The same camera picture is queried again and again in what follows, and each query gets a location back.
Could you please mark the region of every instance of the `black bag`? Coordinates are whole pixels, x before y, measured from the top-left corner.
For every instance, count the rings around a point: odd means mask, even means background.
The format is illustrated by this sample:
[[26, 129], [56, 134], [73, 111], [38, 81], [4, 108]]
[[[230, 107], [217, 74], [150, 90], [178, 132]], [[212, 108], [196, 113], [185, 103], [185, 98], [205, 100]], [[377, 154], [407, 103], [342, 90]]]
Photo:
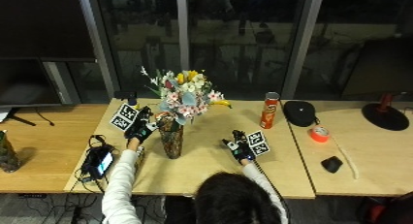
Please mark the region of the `black bag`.
[[282, 111], [286, 120], [293, 125], [308, 127], [316, 122], [314, 107], [306, 101], [288, 101]]

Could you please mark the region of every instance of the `yellow flower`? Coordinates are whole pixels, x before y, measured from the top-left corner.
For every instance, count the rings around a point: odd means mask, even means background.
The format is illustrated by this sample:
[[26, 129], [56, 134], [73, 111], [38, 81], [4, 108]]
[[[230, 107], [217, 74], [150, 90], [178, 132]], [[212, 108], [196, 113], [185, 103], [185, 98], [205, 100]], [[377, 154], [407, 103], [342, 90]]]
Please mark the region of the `yellow flower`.
[[182, 84], [185, 82], [185, 77], [184, 77], [184, 74], [182, 73], [178, 73], [177, 75], [177, 81], [178, 81], [178, 84]]
[[188, 72], [188, 81], [192, 81], [193, 77], [197, 75], [196, 71], [189, 71]]

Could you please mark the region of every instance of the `wrist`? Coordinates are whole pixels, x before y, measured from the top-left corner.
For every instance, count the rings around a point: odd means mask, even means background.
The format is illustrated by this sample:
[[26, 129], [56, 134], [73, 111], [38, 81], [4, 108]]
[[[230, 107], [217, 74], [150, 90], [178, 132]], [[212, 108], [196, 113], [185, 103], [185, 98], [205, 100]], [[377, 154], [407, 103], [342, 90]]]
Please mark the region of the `wrist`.
[[246, 166], [248, 164], [250, 164], [252, 162], [245, 158], [245, 159], [241, 159], [240, 160], [240, 164], [242, 165], [242, 166]]
[[133, 151], [137, 151], [140, 145], [141, 145], [141, 141], [137, 138], [133, 137], [132, 139], [129, 139], [128, 149], [132, 149]]

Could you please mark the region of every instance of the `vase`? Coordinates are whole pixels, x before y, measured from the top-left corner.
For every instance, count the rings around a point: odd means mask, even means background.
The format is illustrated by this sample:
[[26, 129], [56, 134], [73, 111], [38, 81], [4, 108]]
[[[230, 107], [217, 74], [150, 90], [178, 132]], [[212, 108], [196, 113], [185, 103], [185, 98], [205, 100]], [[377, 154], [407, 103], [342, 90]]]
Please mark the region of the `vase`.
[[180, 125], [173, 120], [158, 128], [158, 132], [166, 156], [170, 159], [180, 158], [182, 152], [184, 125]]

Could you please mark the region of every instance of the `white shirt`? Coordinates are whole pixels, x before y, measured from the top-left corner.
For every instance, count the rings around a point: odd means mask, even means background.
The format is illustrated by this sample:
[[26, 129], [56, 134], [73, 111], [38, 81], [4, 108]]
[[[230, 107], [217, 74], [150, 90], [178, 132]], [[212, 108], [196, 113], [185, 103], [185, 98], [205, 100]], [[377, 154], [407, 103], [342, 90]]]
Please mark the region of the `white shirt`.
[[[136, 215], [134, 207], [129, 202], [134, 182], [134, 163], [138, 157], [140, 154], [136, 151], [125, 149], [114, 166], [102, 196], [104, 224], [142, 223]], [[260, 173], [254, 164], [248, 164], [242, 169], [242, 173], [268, 191], [272, 203], [281, 212], [281, 223], [288, 224], [286, 211], [273, 191], [268, 178]]]

